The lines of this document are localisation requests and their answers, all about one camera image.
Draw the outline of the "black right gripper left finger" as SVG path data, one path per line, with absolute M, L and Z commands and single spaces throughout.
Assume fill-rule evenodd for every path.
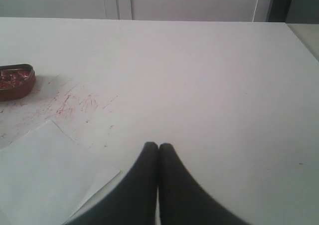
M 146 142 L 120 183 L 69 225 L 154 225 L 158 189 L 159 147 Z

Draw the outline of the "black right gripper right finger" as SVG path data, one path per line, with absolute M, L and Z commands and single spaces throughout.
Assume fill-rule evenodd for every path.
M 162 225 L 247 224 L 198 184 L 168 143 L 159 147 L 159 215 Z

